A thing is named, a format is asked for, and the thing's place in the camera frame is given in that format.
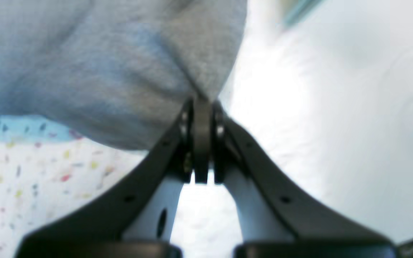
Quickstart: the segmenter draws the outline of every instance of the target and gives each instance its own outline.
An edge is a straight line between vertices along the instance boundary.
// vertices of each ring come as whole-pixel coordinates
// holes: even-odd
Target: gray sweatshirt
[[[0,0],[0,114],[149,149],[189,96],[215,99],[246,0]]]

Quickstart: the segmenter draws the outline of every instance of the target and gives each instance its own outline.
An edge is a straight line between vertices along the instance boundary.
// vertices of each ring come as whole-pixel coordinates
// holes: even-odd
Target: screw hole
[[[287,196],[280,197],[280,201],[284,204],[290,204],[291,203],[291,199]]]
[[[160,238],[165,229],[165,223],[167,222],[167,209],[163,209],[159,217],[159,224],[157,224],[157,238]]]
[[[128,195],[128,196],[125,196],[125,198],[123,198],[123,201],[124,202],[132,202],[134,199],[135,199],[134,195]]]

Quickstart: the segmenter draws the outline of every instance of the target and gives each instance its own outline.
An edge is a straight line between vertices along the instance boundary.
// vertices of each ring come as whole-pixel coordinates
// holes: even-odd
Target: speckled fabric
[[[116,150],[39,116],[0,116],[0,258],[112,187],[146,152]]]

